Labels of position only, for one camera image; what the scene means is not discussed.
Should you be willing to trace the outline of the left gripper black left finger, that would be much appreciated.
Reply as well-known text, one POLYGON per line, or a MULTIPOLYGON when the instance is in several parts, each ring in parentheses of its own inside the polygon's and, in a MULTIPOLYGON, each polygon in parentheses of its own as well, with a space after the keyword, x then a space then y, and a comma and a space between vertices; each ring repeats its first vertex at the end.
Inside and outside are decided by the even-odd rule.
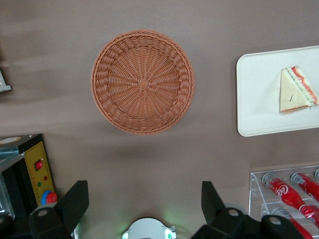
POLYGON ((33 239, 70 239, 89 207, 86 180, 77 181, 53 207, 43 205, 29 216, 33 239))

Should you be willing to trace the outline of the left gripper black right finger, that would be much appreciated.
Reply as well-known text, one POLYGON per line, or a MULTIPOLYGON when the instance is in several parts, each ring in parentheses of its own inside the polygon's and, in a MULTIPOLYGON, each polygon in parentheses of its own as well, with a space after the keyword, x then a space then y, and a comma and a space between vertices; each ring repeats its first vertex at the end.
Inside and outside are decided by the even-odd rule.
POLYGON ((260 223, 240 209, 227 207, 210 181, 201 187, 201 208, 206 224, 192 237, 194 239, 260 239, 260 223))

